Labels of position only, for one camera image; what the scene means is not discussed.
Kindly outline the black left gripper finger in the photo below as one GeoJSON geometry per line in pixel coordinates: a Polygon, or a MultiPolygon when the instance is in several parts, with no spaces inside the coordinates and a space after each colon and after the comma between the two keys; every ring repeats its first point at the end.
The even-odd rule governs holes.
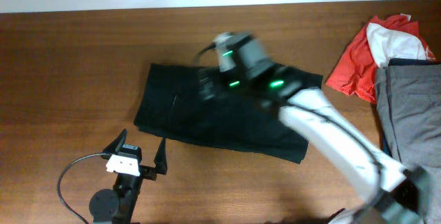
{"type": "Polygon", "coordinates": [[[121,133],[103,149],[105,154],[118,154],[122,146],[125,144],[127,130],[123,129],[121,133]]]}
{"type": "Polygon", "coordinates": [[[166,157],[166,138],[163,137],[154,157],[155,171],[157,174],[167,174],[167,157],[166,157]]]}

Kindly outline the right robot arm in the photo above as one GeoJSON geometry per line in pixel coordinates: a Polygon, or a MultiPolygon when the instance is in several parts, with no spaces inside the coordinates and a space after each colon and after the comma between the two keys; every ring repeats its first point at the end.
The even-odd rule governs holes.
{"type": "Polygon", "coordinates": [[[330,223],[423,223],[429,214],[431,182],[420,166],[405,167],[374,146],[328,101],[312,74],[276,63],[249,32],[224,32],[194,58],[216,52],[220,78],[199,72],[204,100],[231,94],[251,98],[321,152],[362,199],[330,223]]]}

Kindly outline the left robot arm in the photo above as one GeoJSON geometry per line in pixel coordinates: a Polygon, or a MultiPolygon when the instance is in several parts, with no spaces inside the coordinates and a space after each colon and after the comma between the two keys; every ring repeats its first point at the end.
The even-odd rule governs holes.
{"type": "Polygon", "coordinates": [[[141,165],[141,148],[128,145],[126,138],[127,130],[123,130],[103,150],[101,157],[107,160],[106,170],[117,176],[111,189],[99,190],[90,199],[94,223],[130,224],[143,181],[155,181],[159,174],[167,174],[165,138],[156,151],[154,167],[141,165]]]}

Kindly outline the black shorts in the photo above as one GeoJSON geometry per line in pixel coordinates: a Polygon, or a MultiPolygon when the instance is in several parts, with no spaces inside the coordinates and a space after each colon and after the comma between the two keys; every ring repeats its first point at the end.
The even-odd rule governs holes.
{"type": "Polygon", "coordinates": [[[241,96],[202,100],[198,68],[150,66],[134,119],[141,132],[192,145],[254,152],[300,163],[308,141],[241,96]]]}

